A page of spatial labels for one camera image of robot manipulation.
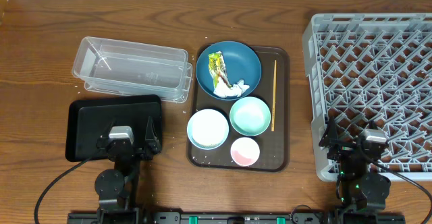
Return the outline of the small pink white cup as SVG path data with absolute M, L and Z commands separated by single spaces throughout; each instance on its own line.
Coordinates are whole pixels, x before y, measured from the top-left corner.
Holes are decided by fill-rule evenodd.
M 230 148 L 233 161 L 242 167 L 248 167 L 257 162 L 260 148 L 252 138 L 242 137 L 235 140 Z

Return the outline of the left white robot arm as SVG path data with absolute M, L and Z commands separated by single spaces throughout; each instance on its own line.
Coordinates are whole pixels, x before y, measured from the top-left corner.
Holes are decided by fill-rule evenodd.
M 148 117 L 143 137 L 138 142 L 128 125 L 112 122 L 100 135 L 96 148 L 104 157 L 114 162 L 112 169 L 104 170 L 94 182 L 99 195 L 96 223 L 148 223 L 150 218 L 137 205 L 136 194 L 140 176 L 140 164 L 150 161 L 161 152 L 161 140 L 155 121 Z

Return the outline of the green yellow snack wrapper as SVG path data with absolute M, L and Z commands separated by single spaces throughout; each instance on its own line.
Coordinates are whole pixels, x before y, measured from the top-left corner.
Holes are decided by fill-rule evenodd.
M 209 73 L 213 79 L 214 88 L 217 87 L 219 80 L 221 80 L 228 88 L 232 87 L 227 78 L 225 61 L 221 51 L 209 54 Z

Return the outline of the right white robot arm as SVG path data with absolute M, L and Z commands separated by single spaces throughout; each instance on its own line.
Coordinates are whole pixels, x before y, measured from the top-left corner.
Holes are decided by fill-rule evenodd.
M 327 214 L 324 223 L 378 223 L 384 210 L 391 181 L 368 170 L 373 160 L 381 158 L 388 147 L 385 133 L 375 122 L 351 141 L 338 137 L 337 124 L 329 118 L 319 146 L 328 149 L 327 158 L 340 163 L 336 196 L 342 205 Z

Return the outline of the white tissue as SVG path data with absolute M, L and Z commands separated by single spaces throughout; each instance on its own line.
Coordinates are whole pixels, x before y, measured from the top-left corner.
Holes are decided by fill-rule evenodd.
M 249 85 L 245 84 L 243 80 L 239 80 L 237 84 L 229 87 L 221 78 L 219 79 L 213 93 L 222 99 L 228 97 L 241 97 L 248 89 Z

